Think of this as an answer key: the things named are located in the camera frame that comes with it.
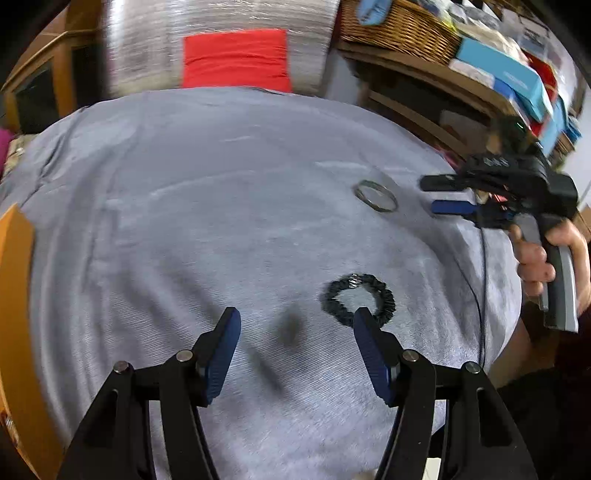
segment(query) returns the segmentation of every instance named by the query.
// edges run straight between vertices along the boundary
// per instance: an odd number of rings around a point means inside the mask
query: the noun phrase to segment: black hair tie
[[[346,327],[353,327],[353,313],[347,310],[345,305],[336,299],[343,290],[358,288],[365,285],[374,295],[378,308],[374,312],[374,319],[381,328],[388,323],[396,311],[396,303],[392,292],[386,288],[384,282],[379,281],[373,275],[367,273],[352,273],[346,277],[331,282],[326,290],[323,300],[323,310],[330,313]]]

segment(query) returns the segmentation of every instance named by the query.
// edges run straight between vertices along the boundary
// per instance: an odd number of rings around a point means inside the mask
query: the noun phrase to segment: blue gripper pad
[[[369,378],[374,386],[376,394],[383,399],[387,405],[390,405],[394,400],[394,394],[390,390],[390,382],[392,380],[391,370],[384,361],[384,357],[382,356],[374,337],[369,331],[368,325],[364,321],[363,314],[360,310],[361,309],[357,310],[353,316],[353,333],[355,334],[355,341],[357,342],[357,347],[359,347],[359,352],[361,353],[363,363],[368,371]]]
[[[240,312],[235,308],[227,308],[220,318],[215,330],[217,344],[205,365],[203,376],[206,381],[207,404],[211,404],[222,391],[230,362],[234,356],[238,339],[240,338]]]
[[[472,215],[479,206],[465,200],[434,200],[431,212],[437,215]]]

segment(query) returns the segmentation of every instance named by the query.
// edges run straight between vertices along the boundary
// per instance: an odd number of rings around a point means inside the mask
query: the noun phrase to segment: gray handle
[[[538,220],[529,214],[516,215],[514,221],[521,228],[526,242],[542,245],[548,255],[548,263],[556,270],[556,277],[544,283],[544,290],[538,297],[538,307],[544,312],[547,328],[565,332],[578,332],[577,293],[574,282],[573,256],[569,247],[555,247],[549,244],[544,234],[562,218],[555,215],[541,215]]]
[[[548,253],[548,263],[556,270],[556,278],[548,283],[548,312],[544,314],[544,325],[577,333],[577,294],[570,248],[564,245],[555,247],[546,241],[543,242],[543,247]]]
[[[532,244],[542,245],[542,239],[540,237],[540,230],[538,227],[538,222],[535,221],[535,218],[527,213],[519,213],[515,215],[513,221],[516,225],[519,226],[521,229],[521,233],[523,235],[523,240],[526,242],[530,242]],[[544,290],[538,297],[538,308],[542,312],[548,311],[548,284],[546,282],[543,283]]]

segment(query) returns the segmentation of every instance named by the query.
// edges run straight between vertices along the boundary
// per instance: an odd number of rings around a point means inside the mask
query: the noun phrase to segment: gray fabric surface
[[[162,362],[235,306],[236,354],[220,397],[200,410],[220,477],[351,479],[376,468],[395,412],[375,395],[352,330],[319,302],[351,272],[392,290],[384,328],[404,347],[454,367],[478,357],[459,268],[480,297],[478,230],[430,216],[434,196],[418,178],[450,167],[378,115],[254,89],[147,92],[70,115],[25,155],[0,207],[17,202],[35,226],[33,348],[65,442],[116,360]],[[362,179],[390,188],[398,211],[358,200]],[[521,296],[506,236],[486,241],[490,365]],[[159,439],[155,448],[165,478]]]

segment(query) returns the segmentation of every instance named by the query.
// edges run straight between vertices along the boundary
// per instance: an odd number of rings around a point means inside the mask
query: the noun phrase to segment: blue box
[[[579,129],[579,122],[577,122],[575,117],[569,116],[569,119],[566,122],[566,127],[564,128],[564,133],[573,145],[576,145],[579,139],[583,136]]]
[[[554,146],[558,141],[560,134],[566,129],[567,116],[564,102],[560,95],[554,104],[554,116],[546,120],[538,140],[542,145],[542,152],[544,156],[548,157],[554,150]]]
[[[500,93],[507,100],[509,100],[509,103],[513,106],[516,113],[521,117],[525,124],[529,126],[531,122],[531,117],[529,116],[527,108],[525,108],[525,105],[521,97],[517,95],[509,85],[507,85],[505,82],[499,79],[495,79],[493,89],[497,93]]]
[[[456,58],[494,75],[509,85],[523,100],[528,113],[537,122],[554,109],[540,75],[531,67],[522,65],[503,52],[484,45],[478,40],[464,38]]]

